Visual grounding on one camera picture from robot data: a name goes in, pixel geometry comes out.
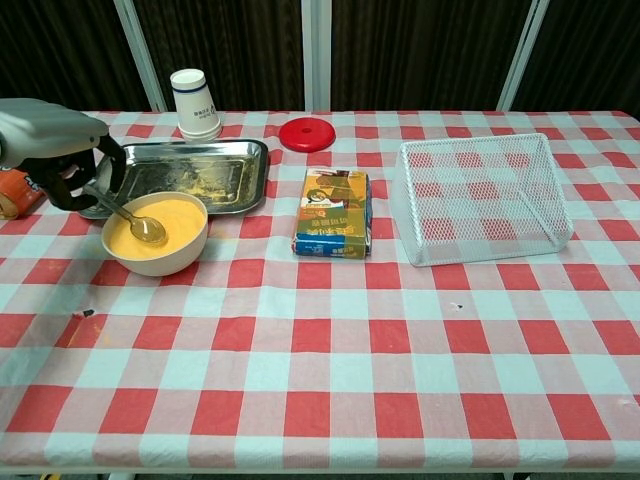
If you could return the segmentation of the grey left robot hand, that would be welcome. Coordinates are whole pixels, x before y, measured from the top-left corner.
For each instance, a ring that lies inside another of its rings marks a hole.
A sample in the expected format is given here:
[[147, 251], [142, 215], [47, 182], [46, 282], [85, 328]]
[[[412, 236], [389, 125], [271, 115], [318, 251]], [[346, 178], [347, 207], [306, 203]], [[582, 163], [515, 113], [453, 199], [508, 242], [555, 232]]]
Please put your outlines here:
[[72, 194], [96, 176], [95, 149], [110, 161], [109, 188], [118, 192], [126, 153], [105, 122], [43, 100], [1, 100], [1, 166], [27, 174], [57, 208], [80, 211], [97, 203], [92, 195]]

